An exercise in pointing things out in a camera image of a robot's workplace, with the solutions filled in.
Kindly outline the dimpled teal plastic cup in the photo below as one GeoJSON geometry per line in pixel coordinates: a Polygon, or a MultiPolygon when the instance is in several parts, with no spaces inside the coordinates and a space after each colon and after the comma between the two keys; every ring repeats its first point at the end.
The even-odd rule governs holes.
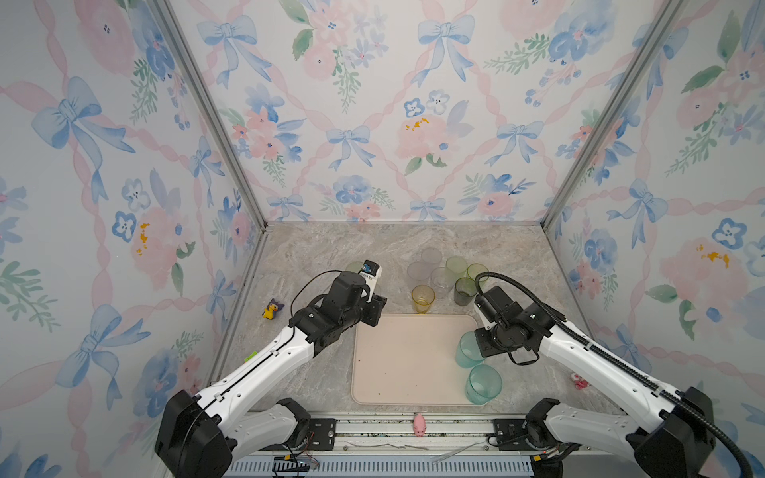
{"type": "Polygon", "coordinates": [[[480,364],[475,366],[469,373],[464,394],[469,402],[476,406],[483,406],[497,398],[503,388],[503,380],[500,373],[492,366],[480,364]]]}

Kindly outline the smooth green plastic cup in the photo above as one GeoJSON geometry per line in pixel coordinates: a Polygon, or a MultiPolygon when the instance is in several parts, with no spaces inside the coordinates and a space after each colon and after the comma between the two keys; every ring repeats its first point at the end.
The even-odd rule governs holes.
{"type": "Polygon", "coordinates": [[[485,265],[481,263],[472,263],[469,264],[466,269],[466,276],[471,280],[475,280],[478,275],[487,271],[488,268],[485,265]]]}

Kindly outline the dimpled light green cup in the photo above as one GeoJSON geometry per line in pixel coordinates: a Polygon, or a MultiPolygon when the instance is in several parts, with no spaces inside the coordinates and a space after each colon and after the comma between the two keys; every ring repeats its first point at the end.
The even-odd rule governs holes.
{"type": "Polygon", "coordinates": [[[468,263],[461,256],[451,256],[446,260],[446,269],[452,273],[455,278],[462,278],[467,275],[468,263]]]}

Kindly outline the dimpled yellow-green plastic cup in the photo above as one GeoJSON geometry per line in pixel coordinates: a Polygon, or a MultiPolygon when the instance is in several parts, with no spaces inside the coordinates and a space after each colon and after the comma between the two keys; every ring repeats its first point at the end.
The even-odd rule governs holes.
{"type": "Polygon", "coordinates": [[[363,260],[353,261],[347,267],[346,270],[352,273],[359,273],[364,270],[365,262],[363,260]]]}

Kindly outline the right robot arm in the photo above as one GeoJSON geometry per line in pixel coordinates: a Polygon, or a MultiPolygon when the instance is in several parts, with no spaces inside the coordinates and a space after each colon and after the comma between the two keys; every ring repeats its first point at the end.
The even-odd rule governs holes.
{"type": "Polygon", "coordinates": [[[546,304],[522,307],[498,286],[476,294],[482,327],[474,336],[482,356],[518,350],[548,358],[579,374],[620,408],[591,412],[555,398],[540,400],[524,419],[530,446],[566,453],[589,446],[627,458],[651,477],[697,477],[716,445],[711,399],[698,388],[679,390],[656,380],[584,335],[546,304]]]}

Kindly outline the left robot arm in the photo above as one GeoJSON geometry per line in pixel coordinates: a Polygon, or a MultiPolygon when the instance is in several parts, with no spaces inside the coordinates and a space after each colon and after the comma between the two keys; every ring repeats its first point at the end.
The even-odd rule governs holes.
{"type": "Polygon", "coordinates": [[[178,392],[163,412],[155,454],[175,477],[221,477],[235,461],[277,446],[296,451],[311,416],[293,398],[251,414],[273,386],[336,343],[356,324],[375,327],[386,298],[376,294],[381,267],[368,260],[343,271],[328,293],[293,313],[288,325],[248,362],[194,396],[178,392]]]}

